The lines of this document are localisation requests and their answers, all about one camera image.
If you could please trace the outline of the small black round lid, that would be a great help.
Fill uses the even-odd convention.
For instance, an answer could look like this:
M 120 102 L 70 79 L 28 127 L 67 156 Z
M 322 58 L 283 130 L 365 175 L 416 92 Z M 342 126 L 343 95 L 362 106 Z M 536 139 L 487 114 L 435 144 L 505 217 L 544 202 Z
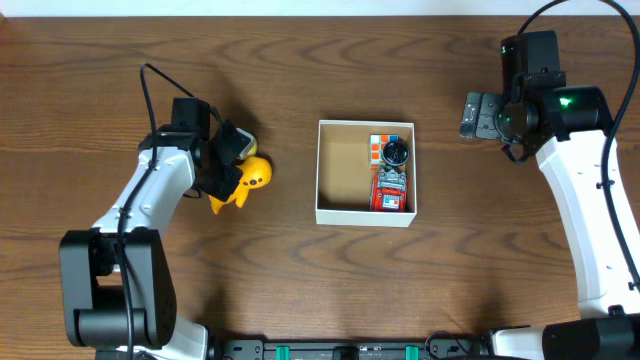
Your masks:
M 389 166 L 403 166 L 409 159 L 408 146 L 400 140 L 389 141 L 382 148 L 381 157 Z

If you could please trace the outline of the multicoloured puzzle cube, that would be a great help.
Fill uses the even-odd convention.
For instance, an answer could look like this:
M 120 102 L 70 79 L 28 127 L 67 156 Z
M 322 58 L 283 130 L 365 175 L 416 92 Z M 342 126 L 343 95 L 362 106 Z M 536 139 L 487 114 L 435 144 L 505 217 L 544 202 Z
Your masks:
M 369 136 L 369 169 L 378 170 L 386 164 L 383 150 L 390 141 L 398 140 L 397 134 L 371 134 Z

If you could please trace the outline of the red and grey toy truck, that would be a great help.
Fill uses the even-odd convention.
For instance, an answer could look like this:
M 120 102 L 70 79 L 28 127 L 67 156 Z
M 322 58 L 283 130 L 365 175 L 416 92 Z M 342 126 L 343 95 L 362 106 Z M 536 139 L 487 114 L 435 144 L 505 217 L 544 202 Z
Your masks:
M 404 212 L 408 181 L 406 174 L 394 168 L 382 168 L 373 178 L 370 210 L 373 212 Z

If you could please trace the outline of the yellow grey toy ball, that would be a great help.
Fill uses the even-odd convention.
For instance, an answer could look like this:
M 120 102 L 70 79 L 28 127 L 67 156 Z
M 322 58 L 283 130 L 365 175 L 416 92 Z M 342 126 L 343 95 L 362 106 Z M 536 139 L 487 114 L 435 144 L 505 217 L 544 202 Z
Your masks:
M 249 132 L 245 131 L 242 128 L 237 127 L 237 132 L 243 137 L 243 141 L 246 143 L 246 146 L 237 156 L 238 160 L 245 160 L 249 157 L 254 156 L 257 153 L 257 141 L 256 138 Z

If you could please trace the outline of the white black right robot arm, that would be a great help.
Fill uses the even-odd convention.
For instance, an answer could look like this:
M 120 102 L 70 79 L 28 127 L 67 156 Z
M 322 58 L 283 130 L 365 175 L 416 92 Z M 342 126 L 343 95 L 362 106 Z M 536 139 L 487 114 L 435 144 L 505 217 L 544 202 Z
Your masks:
M 617 156 L 602 157 L 614 125 L 602 91 L 569 87 L 552 31 L 501 42 L 503 91 L 471 92 L 460 134 L 503 143 L 515 163 L 533 158 L 557 203 L 576 273 L 576 321 L 495 330 L 489 353 L 518 359 L 639 356 L 639 231 Z

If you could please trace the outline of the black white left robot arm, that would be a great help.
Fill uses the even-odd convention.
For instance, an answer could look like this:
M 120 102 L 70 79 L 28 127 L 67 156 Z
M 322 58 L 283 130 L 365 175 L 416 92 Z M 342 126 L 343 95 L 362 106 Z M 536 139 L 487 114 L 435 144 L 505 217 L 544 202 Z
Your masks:
M 66 336 L 99 359 L 205 359 L 209 335 L 177 314 L 162 238 L 190 189 L 226 200 L 240 183 L 249 141 L 195 97 L 173 101 L 171 121 L 140 143 L 134 175 L 89 229 L 59 246 Z

